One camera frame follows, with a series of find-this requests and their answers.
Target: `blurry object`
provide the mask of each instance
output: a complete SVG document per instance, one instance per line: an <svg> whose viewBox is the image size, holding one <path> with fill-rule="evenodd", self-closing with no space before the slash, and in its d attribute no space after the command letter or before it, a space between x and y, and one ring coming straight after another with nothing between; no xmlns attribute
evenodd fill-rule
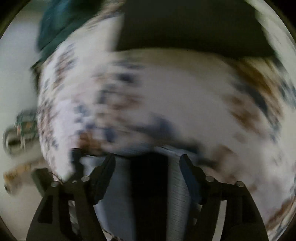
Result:
<svg viewBox="0 0 296 241"><path fill-rule="evenodd" d="M102 0L52 0L43 15L38 36L42 61L46 60L72 32L91 19Z"/></svg>
<svg viewBox="0 0 296 241"><path fill-rule="evenodd" d="M25 141L27 139L34 139L39 136L36 110L24 110L18 114L15 128L17 129L17 135L21 137L21 145L25 148Z"/></svg>
<svg viewBox="0 0 296 241"><path fill-rule="evenodd" d="M79 158L81 151L74 152ZM52 182L36 210L26 240L107 241L93 205L103 199L115 164L115 157L108 155L103 164L94 168L89 176L74 174L66 183ZM80 231L78 235L71 227L69 201L75 201Z"/></svg>
<svg viewBox="0 0 296 241"><path fill-rule="evenodd" d="M37 168L31 173L33 182L41 196L44 196L50 184L54 181L52 173L48 168Z"/></svg>
<svg viewBox="0 0 296 241"><path fill-rule="evenodd" d="M35 88L37 93L39 93L39 77L41 74L42 70L42 61L37 61L31 68L30 70L32 71L34 78L35 78Z"/></svg>
<svg viewBox="0 0 296 241"><path fill-rule="evenodd" d="M268 241L262 217L243 182L220 183L212 176L206 176L200 167L195 167L187 155L180 157L180 169L190 197L202 205L197 222L189 229L185 240L212 240L221 201L227 200L221 240Z"/></svg>
<svg viewBox="0 0 296 241"><path fill-rule="evenodd" d="M18 155L23 151L20 137L17 136L17 130L14 127L10 127L4 132L3 149L8 155L12 156Z"/></svg>
<svg viewBox="0 0 296 241"><path fill-rule="evenodd" d="M36 110L24 110L18 114L15 126L4 132L3 148L7 154L15 156L31 147L38 137Z"/></svg>
<svg viewBox="0 0 296 241"><path fill-rule="evenodd" d="M43 158L16 166L3 173L4 187L10 195L15 195L23 184L33 184L31 172L38 167L45 167L47 163Z"/></svg>
<svg viewBox="0 0 296 241"><path fill-rule="evenodd" d="M233 58L274 55L256 10L243 0L129 0L123 10L118 51L173 47Z"/></svg>

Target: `white surface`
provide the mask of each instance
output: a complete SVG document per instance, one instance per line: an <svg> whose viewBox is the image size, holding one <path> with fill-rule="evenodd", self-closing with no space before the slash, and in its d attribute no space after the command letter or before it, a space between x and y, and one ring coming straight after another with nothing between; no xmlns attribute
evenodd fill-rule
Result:
<svg viewBox="0 0 296 241"><path fill-rule="evenodd" d="M37 106L34 78L30 67L39 55L35 48L38 24L44 4L32 0L15 17L0 40L0 135L13 125L23 109ZM11 159L0 148L0 175L14 166L40 155L31 150L24 157ZM0 215L18 240L25 240L29 225L41 200L34 186L24 186L15 197L9 196L0 177Z"/></svg>

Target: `screw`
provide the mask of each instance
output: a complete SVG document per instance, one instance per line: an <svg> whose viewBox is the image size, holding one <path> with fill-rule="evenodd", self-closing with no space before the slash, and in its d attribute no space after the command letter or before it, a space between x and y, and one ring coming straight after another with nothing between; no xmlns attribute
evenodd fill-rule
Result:
<svg viewBox="0 0 296 241"><path fill-rule="evenodd" d="M58 185L59 185L59 182L57 182L57 181L54 181L54 182L51 183L51 186L53 188L57 187Z"/></svg>
<svg viewBox="0 0 296 241"><path fill-rule="evenodd" d="M237 182L237 186L242 188L242 187L244 187L244 183L241 182L241 181L238 181L238 182Z"/></svg>
<svg viewBox="0 0 296 241"><path fill-rule="evenodd" d="M206 176L205 179L207 180L207 182L213 182L215 180L215 178L213 178L212 176Z"/></svg>
<svg viewBox="0 0 296 241"><path fill-rule="evenodd" d="M81 181L83 181L83 182L87 182L87 181L89 181L89 176L84 176L84 177L82 177L82 178L81 178Z"/></svg>

